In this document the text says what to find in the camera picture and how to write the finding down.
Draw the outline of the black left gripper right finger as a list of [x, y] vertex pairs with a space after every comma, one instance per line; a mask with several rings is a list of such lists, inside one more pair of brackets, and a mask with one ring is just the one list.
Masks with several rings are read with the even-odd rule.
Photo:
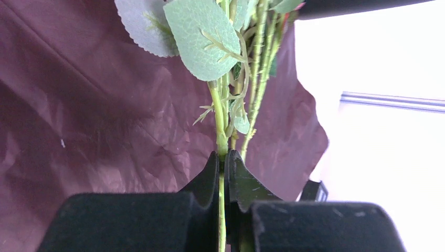
[[405, 251], [387, 212], [366, 202], [286, 202], [230, 150], [224, 161], [232, 251]]

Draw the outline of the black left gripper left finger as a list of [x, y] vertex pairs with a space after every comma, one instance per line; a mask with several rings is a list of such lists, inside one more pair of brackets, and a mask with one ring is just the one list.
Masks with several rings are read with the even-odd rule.
[[177, 193], [67, 198], [38, 251], [217, 251], [219, 157]]

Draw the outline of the red paper bouquet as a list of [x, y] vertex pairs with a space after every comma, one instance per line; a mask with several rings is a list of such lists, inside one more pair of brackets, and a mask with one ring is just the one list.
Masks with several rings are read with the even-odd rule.
[[[290, 17], [242, 157], [273, 194], [294, 200], [329, 144], [296, 76]], [[177, 193], [219, 157], [207, 83], [178, 56], [139, 47], [115, 1], [1, 1], [1, 251], [38, 251], [63, 202], [81, 193]], [[229, 148], [241, 155], [244, 135]]]

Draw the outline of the pink white rose stems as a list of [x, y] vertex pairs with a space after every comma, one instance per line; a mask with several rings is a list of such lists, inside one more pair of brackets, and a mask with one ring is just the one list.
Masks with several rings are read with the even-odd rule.
[[217, 153], [223, 159], [236, 138], [245, 157], [267, 81], [291, 16], [304, 1], [115, 1], [133, 41], [158, 57], [178, 56], [207, 83]]

